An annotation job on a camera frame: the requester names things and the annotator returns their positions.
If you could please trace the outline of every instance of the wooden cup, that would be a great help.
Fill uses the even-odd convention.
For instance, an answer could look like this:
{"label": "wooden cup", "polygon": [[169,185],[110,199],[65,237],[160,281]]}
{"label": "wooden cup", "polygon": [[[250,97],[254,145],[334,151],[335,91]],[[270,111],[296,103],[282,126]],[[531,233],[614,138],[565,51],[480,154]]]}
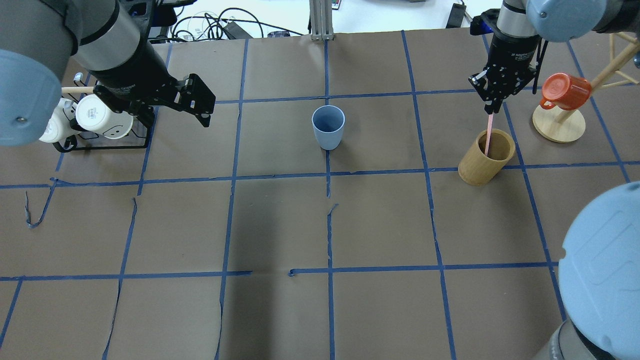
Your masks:
{"label": "wooden cup", "polygon": [[477,136],[458,165],[458,175],[469,185],[482,186],[488,183],[516,151],[516,144],[511,136],[499,129],[491,131],[488,157],[484,155],[485,143],[486,130]]}

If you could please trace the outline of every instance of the wooden mug tree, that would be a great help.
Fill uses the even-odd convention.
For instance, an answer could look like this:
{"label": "wooden mug tree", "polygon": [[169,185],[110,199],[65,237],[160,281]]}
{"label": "wooden mug tree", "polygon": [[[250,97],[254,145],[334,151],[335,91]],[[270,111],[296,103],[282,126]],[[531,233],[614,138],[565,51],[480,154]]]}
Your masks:
{"label": "wooden mug tree", "polygon": [[[629,42],[629,45],[622,52],[615,56],[614,36],[618,36]],[[625,33],[609,35],[609,64],[591,82],[591,94],[599,89],[633,83],[638,85],[640,81],[620,71],[640,51],[640,42]],[[618,74],[625,78],[622,81],[605,84],[611,76]],[[579,110],[562,110],[558,106],[551,110],[544,110],[538,106],[533,112],[533,126],[540,135],[559,143],[568,143],[578,140],[584,134],[584,117]]]}

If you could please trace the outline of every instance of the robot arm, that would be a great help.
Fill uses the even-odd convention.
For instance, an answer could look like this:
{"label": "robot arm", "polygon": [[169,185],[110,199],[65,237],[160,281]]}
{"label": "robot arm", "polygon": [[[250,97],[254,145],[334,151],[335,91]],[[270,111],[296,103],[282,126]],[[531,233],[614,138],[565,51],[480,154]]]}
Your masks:
{"label": "robot arm", "polygon": [[537,76],[531,60],[541,39],[566,42],[590,30],[638,33],[640,0],[503,0],[499,11],[474,19],[472,34],[485,25],[494,33],[488,61],[469,81],[491,114]]}
{"label": "robot arm", "polygon": [[215,95],[196,74],[182,81],[171,77],[118,0],[0,4],[0,145],[42,135],[70,56],[100,81],[94,92],[112,111],[152,121],[150,106],[163,105],[209,126]]}

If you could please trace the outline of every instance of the black cable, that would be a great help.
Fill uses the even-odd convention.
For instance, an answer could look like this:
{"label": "black cable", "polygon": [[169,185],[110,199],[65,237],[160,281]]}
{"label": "black cable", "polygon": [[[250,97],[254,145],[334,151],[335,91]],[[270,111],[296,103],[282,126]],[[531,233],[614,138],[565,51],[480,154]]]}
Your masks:
{"label": "black cable", "polygon": [[222,19],[222,15],[223,15],[225,12],[230,11],[230,10],[238,10],[238,11],[241,11],[241,12],[245,12],[245,13],[249,14],[251,17],[253,17],[253,18],[255,19],[255,21],[256,21],[256,24],[258,24],[258,26],[260,26],[260,37],[264,38],[264,30],[263,30],[263,28],[262,28],[262,23],[260,22],[260,20],[258,20],[258,18],[257,18],[257,17],[255,17],[255,15],[254,15],[254,14],[252,14],[252,13],[248,12],[248,11],[247,11],[247,10],[245,10],[245,9],[240,9],[240,8],[226,8],[226,9],[222,10],[222,12],[220,13],[220,15],[218,15],[218,21],[220,21],[220,20]]}
{"label": "black cable", "polygon": [[[239,22],[251,22],[251,23],[255,23],[255,21],[252,21],[252,20],[238,20],[238,19],[233,19],[233,21],[239,21]],[[270,27],[270,28],[274,28],[274,29],[278,29],[278,30],[283,30],[283,31],[288,31],[288,32],[290,32],[290,33],[292,33],[292,34],[296,34],[296,35],[300,35],[300,36],[304,35],[304,34],[298,33],[297,31],[293,31],[293,30],[289,30],[289,29],[281,28],[280,26],[275,26],[275,25],[267,24],[266,22],[259,22],[259,23],[260,23],[260,24],[262,24],[262,25],[268,26],[268,27]]]}
{"label": "black cable", "polygon": [[196,37],[192,34],[192,32],[188,30],[178,30],[174,35],[172,35],[172,37],[177,38],[180,33],[187,33],[189,36],[191,36],[192,40],[196,39]]}
{"label": "black cable", "polygon": [[166,40],[166,41],[177,41],[177,42],[200,42],[200,41],[210,41],[210,40],[213,40],[213,39],[203,38],[203,39],[200,39],[200,40],[187,41],[187,40],[184,40],[183,38],[151,38],[149,40]]}
{"label": "black cable", "polygon": [[206,29],[206,32],[209,33],[208,37],[211,40],[220,40],[220,39],[222,39],[222,35],[224,34],[224,28],[222,27],[222,25],[220,25],[220,21],[218,19],[215,19],[213,16],[209,15],[209,13],[205,13],[204,17],[207,18],[207,23],[209,24],[209,27]]}
{"label": "black cable", "polygon": [[542,69],[542,61],[545,59],[545,53],[547,52],[547,45],[549,45],[549,41],[545,40],[545,44],[542,45],[542,50],[540,50],[540,45],[542,45],[542,38],[540,38],[540,43],[538,43],[538,54],[536,55],[536,77],[533,79],[533,94],[535,95],[538,92],[538,79],[540,78],[540,70]]}
{"label": "black cable", "polygon": [[[180,23],[182,23],[183,21],[185,21],[185,20],[189,20],[189,19],[206,19],[206,18],[207,18],[207,17],[205,17],[205,16],[189,16],[189,17],[185,17],[185,18],[183,18],[183,19],[180,19],[178,22],[176,22],[176,23],[175,23],[175,25],[173,25],[173,29],[172,29],[172,37],[177,37],[177,35],[178,35],[178,33],[179,33],[180,31],[187,31],[187,30],[178,30],[177,32],[174,32],[174,31],[175,31],[175,29],[177,29],[177,27],[178,27],[178,26],[180,25]],[[267,27],[269,27],[269,28],[274,28],[274,29],[279,29],[279,30],[283,30],[283,31],[288,31],[288,32],[290,32],[290,33],[292,33],[292,34],[295,34],[295,35],[301,35],[301,36],[302,36],[302,35],[304,35],[304,34],[298,33],[297,31],[289,30],[289,29],[282,28],[282,27],[280,27],[280,26],[276,26],[276,25],[267,24],[266,22],[261,22],[261,21],[256,22],[256,21],[254,21],[254,20],[240,20],[240,19],[220,19],[220,21],[224,21],[224,22],[229,22],[229,21],[238,21],[238,22],[249,22],[249,23],[252,23],[252,24],[262,24],[262,25],[267,26]]]}

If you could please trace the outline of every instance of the red mug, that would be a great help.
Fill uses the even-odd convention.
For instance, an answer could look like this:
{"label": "red mug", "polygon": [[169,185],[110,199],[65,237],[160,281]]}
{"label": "red mug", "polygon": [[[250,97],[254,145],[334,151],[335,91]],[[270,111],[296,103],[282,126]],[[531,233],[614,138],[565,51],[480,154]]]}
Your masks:
{"label": "red mug", "polygon": [[542,85],[540,106],[549,110],[558,106],[562,110],[576,110],[591,96],[591,84],[587,79],[576,78],[564,72],[549,76]]}

